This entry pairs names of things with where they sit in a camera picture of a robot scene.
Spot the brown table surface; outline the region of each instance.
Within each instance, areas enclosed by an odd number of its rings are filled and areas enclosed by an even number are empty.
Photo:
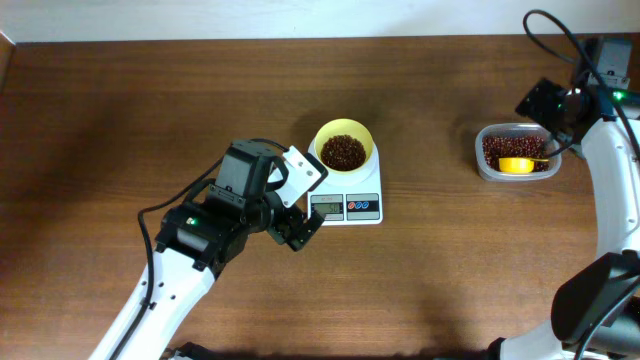
[[[636,89],[638,65],[636,49]],[[139,209],[232,139],[304,149],[340,117],[380,149],[384,222],[300,253],[252,236],[171,344],[411,355],[521,334],[594,258],[591,178],[565,154],[549,180],[486,182],[474,140],[571,70],[524,36],[19,45],[0,98],[0,353],[87,357],[144,268]]]

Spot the black cable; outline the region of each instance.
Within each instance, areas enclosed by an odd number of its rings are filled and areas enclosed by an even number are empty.
[[[622,125],[624,126],[624,128],[625,128],[625,130],[627,132],[627,135],[629,136],[629,142],[631,143],[631,147],[633,148],[635,156],[636,156],[637,159],[640,159],[640,145],[638,144],[638,139],[636,139],[636,136],[633,133],[633,129],[631,129],[631,124],[629,123],[629,119],[627,119],[627,116],[625,115],[624,111],[622,110],[622,106],[620,106],[620,104],[613,98],[613,93],[611,92],[611,89],[609,88],[609,86],[607,86],[607,83],[604,81],[602,76],[598,73],[598,70],[596,69],[595,65],[593,64],[593,62],[591,61],[591,59],[589,58],[587,53],[584,51],[584,49],[580,45],[580,42],[578,41],[578,39],[576,39],[576,37],[573,35],[573,33],[560,20],[558,20],[556,17],[554,17],[553,15],[549,14],[548,12],[546,12],[544,10],[537,10],[537,9],[536,10],[531,10],[524,16],[523,24],[525,26],[525,31],[528,32],[527,18],[529,18],[529,16],[532,15],[532,14],[542,15],[542,16],[546,17],[547,19],[551,20],[567,36],[567,38],[569,39],[569,41],[571,42],[573,47],[578,51],[578,53],[580,54],[580,57],[582,58],[582,60],[585,62],[585,64],[587,65],[587,67],[589,68],[589,70],[591,71],[593,76],[598,81],[598,84],[600,84],[600,86],[604,89],[604,92],[607,95],[607,99],[609,100],[609,102],[611,103],[613,108],[616,109],[616,113],[618,113],[618,117],[620,117],[620,120],[622,121]],[[541,43],[537,39],[535,39],[535,37],[533,37],[531,39],[536,44],[538,44],[538,46],[540,46]]]
[[[627,291],[622,294],[622,296],[620,296],[618,301],[616,301],[615,304],[613,304],[613,306],[611,306],[611,308],[604,315],[602,315],[602,317],[598,319],[598,321],[593,324],[589,328],[589,330],[587,330],[587,332],[584,333],[582,340],[580,341],[580,345],[576,350],[575,356],[573,357],[573,360],[582,359],[582,356],[587,350],[587,346],[589,346],[591,339],[593,339],[593,336],[596,334],[596,331],[598,331],[600,326],[602,326],[602,324],[618,309],[621,304],[629,300],[635,294],[638,285],[640,285],[640,280],[636,280],[634,284],[630,286]]]
[[[531,30],[529,30],[529,24],[527,24],[527,20],[529,19],[529,16],[531,16],[532,14],[543,15],[543,14],[541,14],[539,12],[536,12],[536,11],[542,11],[542,10],[531,10],[524,16],[524,19],[522,19],[522,26],[524,27],[524,32],[527,33],[527,36],[529,37],[529,39],[531,39],[531,41],[533,41],[542,50],[548,52],[549,54],[551,54],[551,55],[553,55],[553,56],[555,56],[557,58],[560,58],[561,60],[566,61],[569,64],[575,64],[576,63],[575,59],[573,59],[573,58],[571,58],[571,57],[569,57],[567,55],[560,54],[559,52],[557,52],[557,51],[555,51],[553,49],[550,49],[542,41],[538,40],[538,38],[531,32]],[[549,18],[549,20],[553,21],[561,29],[564,27],[564,25],[556,18],[553,18],[553,19]]]
[[[255,142],[261,142],[261,143],[265,143],[265,144],[269,144],[271,146],[277,147],[278,149],[287,152],[289,151],[289,149],[287,149],[286,147],[284,147],[284,145],[281,145],[273,140],[269,140],[269,139],[262,139],[262,138],[256,138],[256,139],[251,139],[251,141],[255,141]]]
[[[197,179],[195,179],[191,184],[187,185],[187,187],[182,189],[179,193],[174,195],[171,199],[163,202],[162,204],[144,208],[138,212],[138,224],[140,225],[140,230],[142,231],[142,237],[144,239],[144,247],[147,253],[147,269],[148,269],[147,292],[144,296],[144,300],[140,304],[140,310],[138,310],[138,314],[136,315],[135,319],[133,319],[133,322],[131,323],[131,325],[129,325],[129,329],[127,329],[127,332],[124,334],[124,336],[118,343],[118,346],[116,346],[115,350],[113,351],[113,354],[111,354],[111,357],[109,359],[115,360],[118,358],[118,355],[120,355],[120,352],[122,351],[124,346],[127,344],[127,341],[129,341],[129,338],[131,338],[131,335],[133,335],[133,332],[136,330],[136,328],[140,324],[140,321],[142,321],[142,318],[144,317],[144,314],[147,311],[147,308],[151,304],[151,296],[153,295],[153,287],[154,287],[153,249],[151,246],[151,237],[149,236],[149,231],[147,230],[147,226],[144,223],[144,214],[162,209],[163,207],[166,207],[171,203],[175,202],[176,200],[180,199],[194,185],[198,184],[205,177],[211,174],[211,172],[213,172],[220,165],[221,162],[222,162],[222,158],[216,161],[209,169],[207,169],[207,171],[205,171],[202,175],[200,175]]]
[[[565,152],[566,150],[568,150],[572,145],[573,145],[572,142],[567,142],[566,144],[560,146],[557,150],[552,151],[549,154],[546,154],[544,156],[544,158],[545,159],[551,159],[554,156],[558,156],[558,155],[562,154],[563,152]]]

